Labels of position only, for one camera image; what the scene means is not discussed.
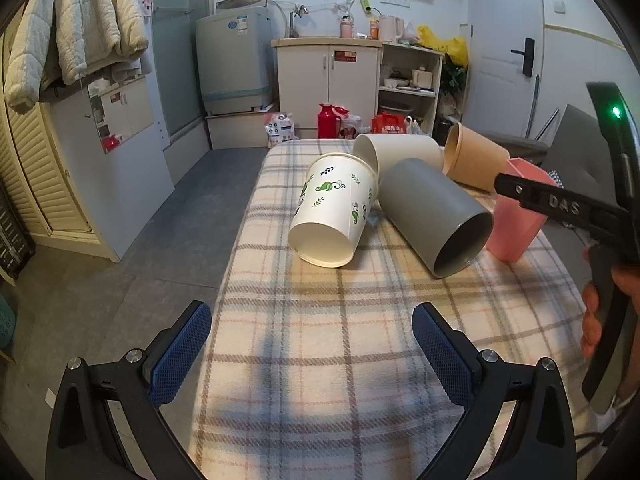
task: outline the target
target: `washing machine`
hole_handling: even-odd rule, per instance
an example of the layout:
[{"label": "washing machine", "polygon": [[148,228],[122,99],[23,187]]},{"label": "washing machine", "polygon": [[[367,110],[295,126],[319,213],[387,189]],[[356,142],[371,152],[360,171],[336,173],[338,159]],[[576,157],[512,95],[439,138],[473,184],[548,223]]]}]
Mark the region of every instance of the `washing machine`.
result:
[{"label": "washing machine", "polygon": [[196,22],[200,91],[209,115],[273,102],[271,17],[264,6],[219,10]]}]

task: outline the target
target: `electric kettle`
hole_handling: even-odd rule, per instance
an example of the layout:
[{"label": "electric kettle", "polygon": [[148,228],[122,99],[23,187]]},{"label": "electric kettle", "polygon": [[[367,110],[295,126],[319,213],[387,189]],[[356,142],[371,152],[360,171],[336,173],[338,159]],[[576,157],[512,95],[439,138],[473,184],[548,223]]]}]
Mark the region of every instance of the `electric kettle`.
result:
[{"label": "electric kettle", "polygon": [[378,28],[380,41],[397,43],[404,34],[404,20],[397,16],[380,16]]}]

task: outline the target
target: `pink cup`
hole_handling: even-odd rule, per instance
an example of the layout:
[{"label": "pink cup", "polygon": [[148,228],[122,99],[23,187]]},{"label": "pink cup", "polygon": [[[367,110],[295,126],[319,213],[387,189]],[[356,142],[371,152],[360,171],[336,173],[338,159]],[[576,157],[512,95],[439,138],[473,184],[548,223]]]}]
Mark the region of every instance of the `pink cup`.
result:
[{"label": "pink cup", "polygon": [[[557,186],[545,170],[522,158],[510,158],[504,173]],[[517,200],[500,195],[494,208],[494,230],[486,243],[503,262],[517,262],[546,221],[546,216],[523,209]]]}]

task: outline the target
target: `red bag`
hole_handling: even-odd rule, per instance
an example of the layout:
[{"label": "red bag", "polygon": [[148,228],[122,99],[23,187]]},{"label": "red bag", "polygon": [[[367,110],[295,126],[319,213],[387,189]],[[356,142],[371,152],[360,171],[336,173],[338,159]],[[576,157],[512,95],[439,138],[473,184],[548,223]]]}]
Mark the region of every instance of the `red bag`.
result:
[{"label": "red bag", "polygon": [[372,134],[405,134],[404,116],[382,112],[371,120]]}]

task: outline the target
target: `yellow plastic bag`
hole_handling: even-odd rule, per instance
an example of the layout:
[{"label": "yellow plastic bag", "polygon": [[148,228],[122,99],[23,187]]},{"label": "yellow plastic bag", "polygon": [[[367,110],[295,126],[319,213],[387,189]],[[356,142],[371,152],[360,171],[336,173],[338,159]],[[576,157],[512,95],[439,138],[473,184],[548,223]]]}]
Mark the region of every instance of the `yellow plastic bag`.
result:
[{"label": "yellow plastic bag", "polygon": [[456,65],[467,66],[469,64],[465,38],[456,36],[450,40],[441,40],[426,25],[419,25],[417,32],[422,46],[440,52],[446,52]]}]

